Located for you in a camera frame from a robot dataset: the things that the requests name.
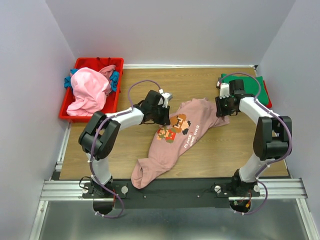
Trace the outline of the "dusty pink printed t-shirt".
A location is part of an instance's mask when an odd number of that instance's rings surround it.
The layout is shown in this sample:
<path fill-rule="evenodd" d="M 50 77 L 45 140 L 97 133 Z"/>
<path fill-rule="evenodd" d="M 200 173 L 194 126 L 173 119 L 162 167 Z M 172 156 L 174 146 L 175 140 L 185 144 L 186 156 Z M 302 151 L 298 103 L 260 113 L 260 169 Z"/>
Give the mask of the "dusty pink printed t-shirt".
<path fill-rule="evenodd" d="M 160 175 L 170 171 L 179 157 L 189 150 L 210 128 L 230 123 L 227 116 L 218 117 L 216 104 L 206 98 L 180 104 L 169 116 L 170 124 L 154 134 L 147 158 L 138 159 L 131 183 L 143 189 Z"/>

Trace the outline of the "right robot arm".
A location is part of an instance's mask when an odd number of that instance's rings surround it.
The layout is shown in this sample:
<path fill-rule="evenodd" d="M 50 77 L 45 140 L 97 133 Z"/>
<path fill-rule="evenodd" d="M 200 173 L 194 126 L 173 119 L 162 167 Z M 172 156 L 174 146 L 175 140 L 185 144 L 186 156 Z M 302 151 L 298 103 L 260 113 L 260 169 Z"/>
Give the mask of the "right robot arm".
<path fill-rule="evenodd" d="M 218 117 L 239 112 L 247 115 L 256 125 L 253 154 L 244 166 L 237 169 L 228 183 L 214 187 L 220 197 L 244 197 L 254 190 L 260 175 L 271 164 L 282 161 L 291 154 L 292 120 L 265 107 L 253 94 L 245 91 L 242 79 L 219 83 L 219 96 L 215 98 Z"/>

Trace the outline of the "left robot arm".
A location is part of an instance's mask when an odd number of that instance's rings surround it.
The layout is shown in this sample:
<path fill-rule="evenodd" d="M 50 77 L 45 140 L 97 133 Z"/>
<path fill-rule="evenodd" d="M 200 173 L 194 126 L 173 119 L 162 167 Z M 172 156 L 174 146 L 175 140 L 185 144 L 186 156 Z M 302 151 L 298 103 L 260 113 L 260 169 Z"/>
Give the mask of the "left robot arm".
<path fill-rule="evenodd" d="M 111 114 L 97 111 L 92 115 L 78 139 L 88 157 L 91 171 L 90 186 L 82 188 L 84 193 L 98 195 L 100 198 L 115 195 L 108 156 L 113 150 L 119 132 L 149 121 L 161 126 L 168 125 L 169 102 L 172 98 L 173 95 L 163 89 L 150 90 L 145 99 L 132 104 L 126 110 Z"/>

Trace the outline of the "red folded t-shirt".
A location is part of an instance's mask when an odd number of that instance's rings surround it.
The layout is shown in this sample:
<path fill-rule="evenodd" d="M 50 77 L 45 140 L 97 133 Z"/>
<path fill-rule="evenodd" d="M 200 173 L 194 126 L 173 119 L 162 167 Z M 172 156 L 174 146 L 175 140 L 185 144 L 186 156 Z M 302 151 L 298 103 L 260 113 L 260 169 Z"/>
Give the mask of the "red folded t-shirt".
<path fill-rule="evenodd" d="M 266 107 L 268 109 L 271 109 L 273 104 L 272 104 L 272 101 L 271 101 L 270 96 L 269 96 L 269 92 L 268 92 L 268 88 L 267 88 L 266 82 L 264 80 L 263 80 L 263 87 L 264 87 L 264 90 L 265 90 L 267 98 L 268 98 L 268 103 L 267 103 Z"/>

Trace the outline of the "red plastic bin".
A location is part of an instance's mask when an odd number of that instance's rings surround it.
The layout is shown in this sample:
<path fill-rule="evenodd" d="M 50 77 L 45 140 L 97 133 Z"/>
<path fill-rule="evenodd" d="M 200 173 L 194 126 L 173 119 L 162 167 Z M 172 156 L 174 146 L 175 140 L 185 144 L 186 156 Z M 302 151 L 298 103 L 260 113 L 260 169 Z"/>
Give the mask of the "red plastic bin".
<path fill-rule="evenodd" d="M 88 67 L 95 71 L 101 70 L 103 67 L 115 65 L 115 71 L 119 73 L 116 91 L 112 91 L 106 97 L 106 103 L 101 110 L 103 113 L 115 113 L 117 110 L 119 95 L 121 93 L 121 81 L 124 69 L 124 59 L 121 57 L 79 57 L 75 64 L 74 69 Z M 75 101 L 73 90 L 68 87 L 65 91 L 64 98 L 59 111 L 59 118 L 71 123 L 87 123 L 90 120 L 89 116 L 70 116 L 67 114 L 68 106 Z"/>

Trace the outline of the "blue t-shirt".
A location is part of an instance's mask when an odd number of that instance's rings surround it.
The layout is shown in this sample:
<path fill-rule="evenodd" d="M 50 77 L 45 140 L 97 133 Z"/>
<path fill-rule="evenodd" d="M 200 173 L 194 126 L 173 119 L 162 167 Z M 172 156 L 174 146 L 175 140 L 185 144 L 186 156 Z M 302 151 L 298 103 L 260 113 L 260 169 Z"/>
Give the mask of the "blue t-shirt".
<path fill-rule="evenodd" d="M 64 78 L 64 88 L 67 89 L 67 88 L 72 88 L 72 85 L 71 85 L 71 77 L 73 76 L 73 74 L 75 74 L 76 72 L 78 71 L 78 69 L 76 68 L 73 68 L 70 70 L 70 74 Z M 111 76 L 109 77 L 109 83 L 110 83 L 110 86 L 111 86 L 111 90 L 113 92 L 116 92 L 117 91 L 117 87 L 118 87 L 118 82 L 119 82 L 119 77 L 120 77 L 120 74 L 119 72 L 117 71 L 114 71 Z"/>

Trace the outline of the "coral pink t-shirt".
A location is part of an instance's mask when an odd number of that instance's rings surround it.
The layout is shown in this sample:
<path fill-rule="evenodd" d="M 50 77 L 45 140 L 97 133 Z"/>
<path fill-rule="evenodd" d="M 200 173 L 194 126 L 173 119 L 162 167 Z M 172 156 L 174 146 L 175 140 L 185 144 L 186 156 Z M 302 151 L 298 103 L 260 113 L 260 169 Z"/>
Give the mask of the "coral pink t-shirt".
<path fill-rule="evenodd" d="M 112 65 L 103 67 L 101 70 L 99 70 L 99 73 L 109 80 L 115 70 L 116 70 L 116 66 L 112 64 Z"/>

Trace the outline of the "light pink t-shirt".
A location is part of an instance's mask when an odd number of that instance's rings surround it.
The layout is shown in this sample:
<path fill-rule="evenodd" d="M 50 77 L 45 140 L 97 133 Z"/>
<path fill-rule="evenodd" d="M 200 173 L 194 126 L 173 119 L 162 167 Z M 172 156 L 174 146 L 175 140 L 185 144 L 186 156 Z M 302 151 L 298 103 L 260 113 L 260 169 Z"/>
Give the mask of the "light pink t-shirt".
<path fill-rule="evenodd" d="M 67 107 L 66 112 L 72 117 L 89 117 L 102 110 L 112 91 L 109 80 L 89 67 L 78 69 L 70 82 L 75 100 Z"/>

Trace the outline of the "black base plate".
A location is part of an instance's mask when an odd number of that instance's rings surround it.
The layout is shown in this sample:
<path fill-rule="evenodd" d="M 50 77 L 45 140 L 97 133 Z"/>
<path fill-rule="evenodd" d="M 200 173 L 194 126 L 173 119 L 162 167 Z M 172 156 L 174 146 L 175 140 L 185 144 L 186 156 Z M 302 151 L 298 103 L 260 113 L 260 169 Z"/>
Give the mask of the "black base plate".
<path fill-rule="evenodd" d="M 129 179 L 114 179 L 105 188 L 93 180 L 79 181 L 82 197 L 93 200 L 94 210 L 229 208 L 236 201 L 260 196 L 257 183 L 232 186 L 231 177 L 155 179 L 147 187 L 135 188 Z"/>

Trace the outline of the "aluminium frame rail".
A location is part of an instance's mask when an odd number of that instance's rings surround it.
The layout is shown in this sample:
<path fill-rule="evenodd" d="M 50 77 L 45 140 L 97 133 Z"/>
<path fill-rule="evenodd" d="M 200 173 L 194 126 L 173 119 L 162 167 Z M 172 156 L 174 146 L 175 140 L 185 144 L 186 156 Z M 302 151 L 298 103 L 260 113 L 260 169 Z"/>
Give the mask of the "aluminium frame rail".
<path fill-rule="evenodd" d="M 45 214 L 47 213 L 50 202 L 76 202 L 87 201 L 94 204 L 92 199 L 84 199 L 82 197 L 83 192 L 79 186 L 80 180 L 60 180 L 57 177 L 58 173 L 55 171 L 53 179 L 46 180 L 43 183 L 42 191 L 40 195 L 40 202 L 37 210 L 37 215 L 34 220 L 34 226 L 31 231 L 31 239 L 40 239 L 41 231 L 43 229 Z M 260 179 L 257 184 L 260 195 L 253 197 L 247 201 L 260 201 L 258 206 L 260 210 L 266 210 L 271 201 L 280 201 L 287 203 L 289 200 L 294 200 L 297 206 L 297 214 L 301 217 L 301 223 L 306 233 L 306 237 L 309 240 L 318 240 L 320 234 L 314 223 L 311 212 L 307 205 L 307 192 L 305 185 L 301 178 L 293 178 L 290 174 L 275 176 L 267 174 Z M 156 209 L 156 210 L 173 210 L 173 209 L 220 209 L 223 212 L 230 211 L 232 214 L 239 214 L 238 211 L 232 209 L 234 202 L 230 204 L 228 208 L 217 207 L 193 207 L 193 208 L 140 208 L 140 209 Z"/>

